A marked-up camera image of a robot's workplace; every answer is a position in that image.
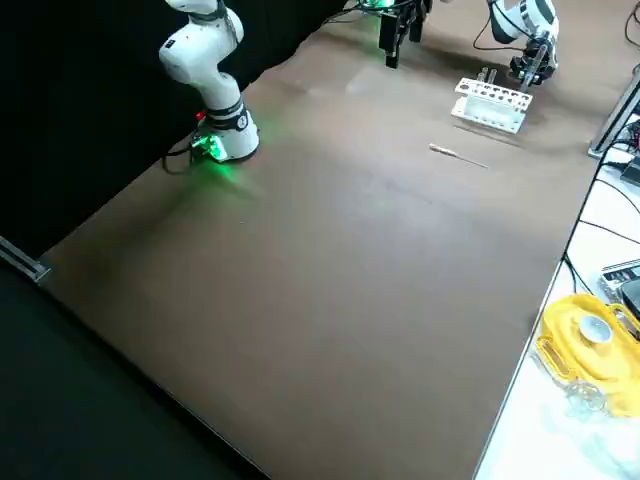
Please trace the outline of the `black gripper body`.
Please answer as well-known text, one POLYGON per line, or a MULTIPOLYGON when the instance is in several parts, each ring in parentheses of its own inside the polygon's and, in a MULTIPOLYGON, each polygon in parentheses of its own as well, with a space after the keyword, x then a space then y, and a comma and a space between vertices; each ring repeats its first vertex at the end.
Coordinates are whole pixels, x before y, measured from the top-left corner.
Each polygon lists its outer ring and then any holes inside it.
POLYGON ((407 18, 425 18, 432 8, 432 0, 405 0, 398 3, 399 15, 407 18))
POLYGON ((534 59, 540 56, 542 59, 553 59, 555 57, 556 38, 547 30, 541 30, 527 34, 527 40, 522 52, 522 56, 534 59))

